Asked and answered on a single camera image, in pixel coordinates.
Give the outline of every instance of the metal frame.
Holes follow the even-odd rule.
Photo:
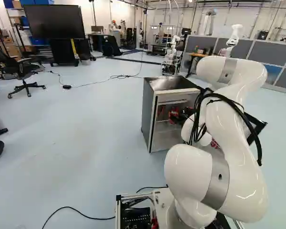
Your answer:
[[[153,194],[153,192],[148,192],[148,193],[135,194],[135,195],[121,194],[121,195],[117,195],[116,196],[116,202],[115,202],[115,229],[121,229],[120,217],[121,217],[121,204],[122,204],[122,201],[138,199],[138,198],[154,199],[154,194]],[[236,226],[237,229],[245,229],[242,222],[237,221],[235,219],[233,220],[233,222],[235,223],[235,226]]]

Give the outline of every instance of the computer monitor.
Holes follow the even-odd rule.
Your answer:
[[[91,26],[91,32],[92,33],[102,33],[104,32],[104,27],[103,26]]]
[[[191,34],[191,29],[189,29],[189,28],[182,28],[181,34],[182,34],[182,35]]]
[[[76,5],[24,5],[34,38],[85,38],[81,8]]]

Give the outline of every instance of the floor cable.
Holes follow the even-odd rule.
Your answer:
[[[144,52],[141,52],[141,61],[143,60],[143,53]],[[111,75],[108,79],[106,80],[103,80],[103,81],[96,81],[96,82],[92,82],[92,83],[86,83],[86,84],[82,84],[82,85],[78,85],[78,86],[71,86],[70,85],[70,88],[71,87],[74,87],[74,88],[79,88],[79,87],[84,87],[84,86],[88,86],[88,85],[92,85],[92,84],[97,84],[97,83],[104,83],[104,82],[107,82],[109,80],[113,80],[113,79],[126,79],[126,78],[143,78],[143,77],[140,77],[138,76],[141,72],[141,69],[142,69],[142,62],[141,62],[141,66],[140,66],[140,69],[139,69],[139,72],[135,75],[125,75],[125,74],[121,74],[121,75]],[[59,76],[59,83],[60,85],[64,86],[65,84],[62,82],[62,75],[60,75],[59,73],[55,73],[53,72],[52,70],[50,71],[44,71],[45,73],[52,73],[52,74],[55,74],[55,75],[58,75]]]
[[[44,229],[44,227],[46,226],[46,224],[47,224],[47,222],[49,221],[49,219],[51,219],[51,217],[52,217],[56,212],[58,212],[58,211],[60,211],[60,210],[62,210],[62,209],[64,209],[64,208],[72,209],[72,210],[76,211],[77,213],[81,214],[82,216],[84,216],[84,217],[86,217],[86,218],[88,218],[88,219],[93,219],[93,220],[103,220],[103,221],[104,221],[104,220],[110,220],[110,219],[114,219],[114,218],[115,218],[115,216],[109,217],[109,218],[95,218],[95,217],[89,217],[89,216],[86,216],[85,214],[81,213],[79,210],[76,210],[75,208],[72,208],[72,207],[69,207],[69,206],[65,206],[65,207],[61,207],[61,208],[57,209],[55,212],[53,212],[53,213],[48,217],[48,219],[45,221],[45,223],[43,224],[42,229]]]

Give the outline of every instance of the black office chair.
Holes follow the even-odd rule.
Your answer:
[[[12,57],[7,56],[0,47],[0,70],[2,73],[17,73],[17,79],[22,80],[23,85],[16,86],[14,91],[9,93],[8,98],[12,98],[12,94],[18,93],[23,89],[26,89],[28,97],[31,97],[29,88],[30,87],[42,87],[46,89],[45,85],[38,85],[36,82],[34,83],[26,83],[24,80],[31,77],[34,74],[38,74],[34,72],[34,70],[39,69],[40,67],[36,64],[31,63],[31,58],[26,58],[22,60],[15,60]]]

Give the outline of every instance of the white robot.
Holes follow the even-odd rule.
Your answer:
[[[231,47],[238,42],[237,28],[233,27],[227,43]],[[243,111],[246,96],[265,83],[267,71],[255,61],[208,56],[198,63],[197,78],[228,84],[214,93],[234,101]],[[192,115],[183,125],[186,142],[196,118]],[[203,123],[207,133],[200,141],[194,146],[175,145],[167,153],[164,174],[174,200],[167,210],[166,228],[201,229],[214,220],[217,211],[245,223],[259,221],[268,208],[268,192],[247,143],[243,120],[226,102],[207,97],[201,103],[199,125]],[[206,151],[212,141],[221,150]]]
[[[171,63],[172,59],[174,59],[177,53],[176,44],[178,41],[180,41],[180,37],[174,35],[171,42],[167,43],[168,45],[170,45],[170,47],[166,50],[166,55],[165,55],[165,62],[167,64]]]
[[[161,72],[165,75],[178,74],[178,65],[181,57],[177,56],[176,44],[180,41],[180,37],[174,35],[171,42],[166,43],[166,55],[164,61],[161,63]]]
[[[239,40],[239,34],[241,33],[243,29],[243,25],[241,24],[235,24],[232,25],[232,35],[230,39],[226,42],[227,48],[221,49],[219,51],[219,55],[230,57],[232,49],[238,44]]]
[[[111,21],[111,23],[108,25],[108,28],[109,28],[109,32],[119,31],[119,29],[121,29],[121,27],[116,24],[115,20]]]

